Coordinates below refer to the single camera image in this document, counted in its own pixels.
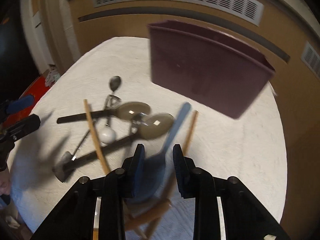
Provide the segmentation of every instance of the human hand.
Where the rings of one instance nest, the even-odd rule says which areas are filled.
[[[0,195],[9,195],[11,190],[10,173],[8,167],[0,171]]]

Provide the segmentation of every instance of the red object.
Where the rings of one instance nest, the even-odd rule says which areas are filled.
[[[35,98],[34,103],[16,114],[11,114],[8,117],[8,119],[3,123],[4,128],[9,127],[15,124],[16,122],[22,120],[23,118],[29,116],[32,109],[35,107],[36,103],[50,89],[49,87],[46,87],[44,83],[45,78],[43,76],[40,76],[26,89],[26,91],[23,92],[21,97],[31,94]]]
[[[249,44],[179,21],[148,25],[152,82],[239,118],[275,70]]]

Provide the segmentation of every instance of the chopstick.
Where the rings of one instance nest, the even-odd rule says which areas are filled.
[[[102,154],[101,151],[101,147],[100,147],[100,142],[98,139],[98,135],[97,135],[97,131],[93,125],[93,121],[92,121],[92,117],[91,117],[91,113],[90,113],[90,106],[88,104],[88,100],[84,99],[83,100],[84,103],[84,109],[85,109],[85,114],[87,117],[87,121],[88,121],[88,125],[89,125],[89,130],[90,130],[90,134],[92,137],[92,141],[94,144],[94,148],[96,150],[97,156],[99,158],[99,161],[101,163],[102,169],[104,171],[104,173],[107,175],[108,173],[111,172],[110,167],[107,163],[107,160],[105,159],[105,157]],[[133,219],[132,215],[128,212],[128,216],[129,219]],[[134,231],[136,232],[137,235],[141,236],[143,239],[146,239],[146,235],[143,233],[143,231],[140,228],[136,228],[134,229]]]
[[[90,113],[90,107],[88,105],[88,100],[84,99],[83,103],[84,103],[85,114],[86,114],[86,117],[87,117],[89,130],[90,130],[90,134],[91,134],[92,141],[93,141],[93,144],[94,144],[94,148],[96,150],[98,159],[99,159],[99,161],[101,163],[102,169],[103,169],[104,173],[107,175],[108,173],[111,172],[111,170],[110,170],[110,167],[109,167],[109,165],[108,165],[108,163],[107,163],[107,161],[106,161],[106,159],[103,156],[102,151],[101,151],[101,147],[100,147],[100,142],[99,142],[99,139],[98,139],[97,131],[94,128],[94,125],[93,125],[93,121],[92,121],[92,117],[91,117],[91,113]]]
[[[196,111],[196,110],[193,111],[193,116],[192,116],[191,124],[189,127],[189,131],[188,131],[188,134],[187,134],[186,139],[185,139],[183,146],[182,146],[182,152],[183,152],[184,156],[187,155],[187,152],[188,152],[188,149],[190,146],[190,142],[192,139],[192,135],[193,135],[193,132],[194,132],[194,129],[196,126],[198,114],[199,114],[198,111]],[[168,179],[167,185],[165,186],[165,188],[161,194],[161,200],[169,199],[170,196],[172,195],[176,185],[177,185],[176,174],[174,171],[172,171],[170,174],[170,177]],[[158,217],[149,223],[149,225],[145,231],[147,239],[151,238],[153,233],[156,231],[156,228],[157,228],[158,224],[160,223],[160,221],[161,221],[161,217]]]
[[[138,215],[132,220],[127,221],[124,224],[125,231],[129,231],[146,224],[154,219],[163,216],[172,207],[170,199],[159,201],[155,206],[146,211],[145,213]]]

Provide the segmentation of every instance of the metal screw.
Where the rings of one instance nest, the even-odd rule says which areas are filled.
[[[239,179],[235,176],[231,176],[228,178],[228,181],[231,182],[232,184],[237,184],[239,182]]]
[[[87,182],[88,182],[88,177],[85,177],[85,176],[81,177],[81,178],[79,179],[79,182],[80,182],[81,184],[87,183]]]
[[[125,172],[125,169],[124,169],[124,168],[118,168],[118,169],[116,169],[116,174],[118,174],[118,175],[124,174],[124,172]]]
[[[194,174],[201,174],[202,173],[202,169],[201,168],[193,168],[192,169],[192,172],[194,173]]]

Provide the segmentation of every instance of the cloth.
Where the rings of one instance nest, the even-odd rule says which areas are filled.
[[[123,102],[149,104],[153,113],[167,112],[176,116],[181,104],[188,101],[199,111],[188,156],[196,166],[215,177],[237,176],[280,221],[285,201],[287,164],[280,115],[270,85],[266,85],[254,103],[238,120],[185,96],[151,82],[149,40],[135,37],[112,38],[83,55],[41,98],[33,109],[41,119],[38,131],[16,143],[8,159],[12,175],[12,194],[25,223],[35,231],[62,196],[81,176],[95,179],[103,176],[99,161],[75,171],[68,183],[61,183],[52,166],[65,151],[73,152],[88,129],[87,122],[57,124],[58,117],[84,113],[83,99],[92,110],[101,110],[111,92],[109,79],[119,75],[122,85],[115,95]],[[183,144],[191,114],[178,132],[172,146]],[[100,120],[99,131],[105,123]],[[112,119],[117,138],[128,134],[129,123]],[[160,151],[165,136],[143,143],[146,156]],[[87,139],[79,156],[94,149]],[[125,149],[107,156],[111,169],[122,165]],[[172,150],[166,155],[166,176],[173,169]],[[176,188],[171,198],[173,207],[164,215],[153,239],[192,239],[194,199],[184,200]],[[133,231],[127,239],[138,239]]]

